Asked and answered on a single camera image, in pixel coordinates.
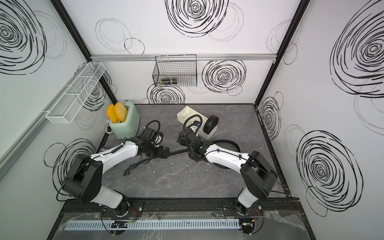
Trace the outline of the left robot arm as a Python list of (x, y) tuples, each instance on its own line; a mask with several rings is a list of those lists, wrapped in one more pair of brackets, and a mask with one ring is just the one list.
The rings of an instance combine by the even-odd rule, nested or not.
[(159, 129), (144, 127), (142, 133), (133, 138), (124, 138), (122, 143), (104, 152), (75, 157), (60, 190), (81, 203), (95, 203), (113, 210), (127, 211), (130, 204), (123, 194), (103, 186), (103, 174), (117, 164), (139, 156), (167, 158), (169, 148), (161, 146), (164, 134)]

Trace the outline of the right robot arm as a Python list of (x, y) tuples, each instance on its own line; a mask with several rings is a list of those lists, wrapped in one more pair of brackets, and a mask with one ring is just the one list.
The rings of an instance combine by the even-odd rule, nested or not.
[(257, 151), (250, 154), (227, 150), (210, 141), (202, 141), (191, 128), (183, 129), (177, 142), (186, 146), (192, 160), (220, 165), (239, 173), (246, 185), (235, 202), (237, 211), (247, 215), (259, 200), (266, 200), (277, 182), (278, 174)]

